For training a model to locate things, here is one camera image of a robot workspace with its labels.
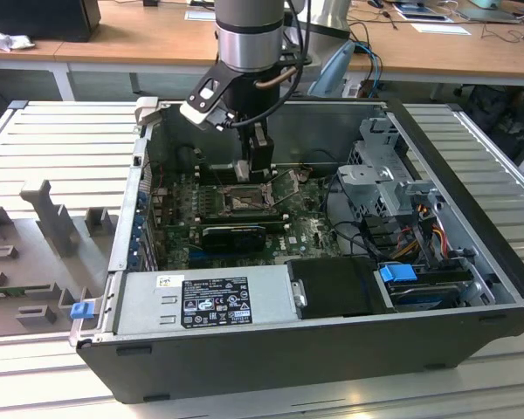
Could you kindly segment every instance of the warning label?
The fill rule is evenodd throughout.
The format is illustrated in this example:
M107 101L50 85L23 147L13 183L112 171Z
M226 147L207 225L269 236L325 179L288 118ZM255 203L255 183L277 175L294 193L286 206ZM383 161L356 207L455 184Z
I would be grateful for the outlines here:
M252 323L246 277L183 281L181 319L187 329Z

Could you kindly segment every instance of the blue latch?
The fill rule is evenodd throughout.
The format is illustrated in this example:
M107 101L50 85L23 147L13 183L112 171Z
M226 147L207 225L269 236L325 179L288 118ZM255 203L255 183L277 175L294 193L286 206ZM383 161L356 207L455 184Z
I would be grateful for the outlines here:
M387 264L379 272L384 282L417 281L410 264Z
M90 301L85 301L83 303L74 303L72 304L70 317L72 319L92 319L94 308L95 303Z

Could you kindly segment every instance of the table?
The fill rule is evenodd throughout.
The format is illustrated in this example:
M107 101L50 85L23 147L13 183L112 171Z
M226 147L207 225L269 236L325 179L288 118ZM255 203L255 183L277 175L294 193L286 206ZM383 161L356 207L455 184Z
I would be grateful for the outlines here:
M0 52L0 68L52 72L63 100L75 99L72 72L130 73L135 91L139 90L135 74L140 72L200 76L216 57L214 24L184 20L187 9L184 3L144 8L141 2L100 1L100 27L89 43L38 40L33 50ZM400 20L396 13L391 15ZM464 24L471 36L424 34L401 23L395 31L363 0L350 16L376 19L366 25L373 50L383 59L383 80L524 86L524 41L482 39L482 24ZM362 27L357 26L357 36L364 39ZM524 31L523 26L511 24L489 28L503 36L512 29ZM351 82L364 79L369 66L366 56L354 56L348 74Z

